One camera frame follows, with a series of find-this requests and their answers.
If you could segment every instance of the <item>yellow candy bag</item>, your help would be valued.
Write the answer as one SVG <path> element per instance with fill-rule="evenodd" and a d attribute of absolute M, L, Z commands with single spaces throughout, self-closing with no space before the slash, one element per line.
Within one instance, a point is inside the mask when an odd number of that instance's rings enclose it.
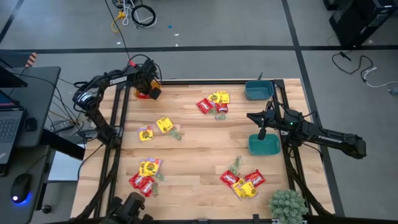
<path fill-rule="evenodd" d="M 139 175 L 156 175 L 159 171 L 161 163 L 162 161 L 160 159 L 153 158 L 148 158 L 148 160 L 142 161 L 139 166 Z"/>
<path fill-rule="evenodd" d="M 157 120 L 156 124 L 163 134 L 166 133 L 167 131 L 170 131 L 173 128 L 173 123 L 168 117 L 163 117 Z"/>
<path fill-rule="evenodd" d="M 137 132 L 138 132 L 139 139 L 141 141 L 148 141 L 148 140 L 151 140 L 154 138 L 154 132 L 150 125 L 148 125 L 146 127 L 139 128 L 137 130 Z"/>
<path fill-rule="evenodd" d="M 243 183 L 244 183 L 244 180 L 239 179 L 235 184 L 232 185 L 232 190 L 234 191 L 234 193 L 236 194 L 236 196 L 238 196 L 238 198 L 240 200 L 242 200 L 245 197 L 244 192 L 238 188 L 238 186 Z"/>
<path fill-rule="evenodd" d="M 213 101 L 215 103 L 217 103 L 219 100 L 221 99 L 221 95 L 219 94 L 219 92 L 217 93 L 212 93 L 207 97 L 207 100 L 209 101 Z"/>
<path fill-rule="evenodd" d="M 216 103 L 229 103 L 229 93 L 227 91 L 219 91 L 220 99 Z"/>
<path fill-rule="evenodd" d="M 243 192 L 245 197 L 253 198 L 257 195 L 257 190 L 254 188 L 254 185 L 250 180 L 238 186 L 238 188 Z"/>

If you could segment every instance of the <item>red candy bag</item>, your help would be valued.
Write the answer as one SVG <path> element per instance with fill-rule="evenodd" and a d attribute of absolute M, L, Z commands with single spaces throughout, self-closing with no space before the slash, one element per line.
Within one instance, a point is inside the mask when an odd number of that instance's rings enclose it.
<path fill-rule="evenodd" d="M 227 170 L 221 175 L 220 180 L 228 187 L 232 187 L 233 184 L 239 181 L 239 177 L 236 177 L 231 171 Z"/>
<path fill-rule="evenodd" d="M 226 104 L 226 103 L 217 103 L 216 108 L 217 108 L 217 113 L 220 113 L 220 112 L 227 113 L 228 112 L 228 104 Z"/>
<path fill-rule="evenodd" d="M 140 176 L 138 172 L 136 175 L 129 179 L 129 182 L 132 187 L 134 187 L 135 189 L 139 189 L 147 182 L 147 178 L 144 176 Z"/>
<path fill-rule="evenodd" d="M 140 191 L 145 197 L 149 197 L 152 194 L 152 184 L 155 182 L 155 180 L 152 177 L 146 177 L 146 179 L 147 181 L 140 188 Z"/>
<path fill-rule="evenodd" d="M 199 101 L 199 103 L 197 103 L 197 106 L 199 107 L 199 110 L 204 114 L 207 114 L 209 110 L 213 109 L 213 105 L 211 105 L 206 98 Z"/>
<path fill-rule="evenodd" d="M 257 187 L 258 185 L 264 183 L 266 179 L 261 175 L 259 170 L 256 170 L 252 174 L 248 174 L 247 176 L 244 177 L 245 180 L 250 180 L 254 187 Z"/>

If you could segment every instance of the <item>computer mouse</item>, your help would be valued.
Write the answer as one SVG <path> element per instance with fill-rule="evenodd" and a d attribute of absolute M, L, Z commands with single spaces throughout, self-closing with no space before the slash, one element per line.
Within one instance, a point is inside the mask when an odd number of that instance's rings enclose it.
<path fill-rule="evenodd" d="M 15 178 L 11 187 L 11 199 L 13 202 L 21 203 L 27 198 L 31 180 L 32 176 L 30 174 L 21 174 Z"/>

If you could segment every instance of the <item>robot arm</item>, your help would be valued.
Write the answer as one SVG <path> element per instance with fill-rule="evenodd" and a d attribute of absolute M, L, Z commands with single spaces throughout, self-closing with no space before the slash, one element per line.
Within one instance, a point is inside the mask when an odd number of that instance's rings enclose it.
<path fill-rule="evenodd" d="M 302 113 L 284 108 L 284 117 L 280 118 L 268 102 L 267 110 L 260 113 L 248 113 L 247 117 L 254 121 L 259 128 L 259 139 L 266 135 L 266 127 L 285 131 L 289 136 L 289 144 L 295 147 L 308 141 L 315 144 L 332 147 L 343 151 L 347 156 L 362 159 L 366 156 L 366 143 L 355 134 L 339 133 L 323 129 L 314 123 L 304 120 Z"/>
<path fill-rule="evenodd" d="M 149 95 L 156 100 L 161 90 L 152 88 L 151 82 L 155 78 L 157 78 L 156 66 L 150 59 L 147 59 L 142 66 L 128 65 L 123 70 L 110 71 L 96 76 L 90 82 L 80 86 L 73 96 L 73 107 L 79 106 L 83 109 L 80 112 L 93 121 L 98 132 L 98 140 L 111 148 L 117 148 L 120 146 L 118 132 L 106 122 L 100 112 L 100 102 L 104 97 L 105 89 L 109 86 L 129 82 L 140 93 Z M 91 92 L 93 89 L 97 89 L 95 94 Z"/>

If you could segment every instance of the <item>blue light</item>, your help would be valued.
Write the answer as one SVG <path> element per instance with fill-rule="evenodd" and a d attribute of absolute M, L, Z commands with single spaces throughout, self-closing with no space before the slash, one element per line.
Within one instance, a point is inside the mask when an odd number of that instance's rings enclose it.
<path fill-rule="evenodd" d="M 17 205 L 18 207 L 20 207 L 20 206 L 23 207 L 23 206 L 26 206 L 27 204 L 29 204 L 30 200 L 32 200 L 32 193 L 29 192 L 29 193 L 27 194 L 26 199 L 25 199 L 24 201 L 19 202 L 19 203 L 14 202 L 14 204 Z"/>

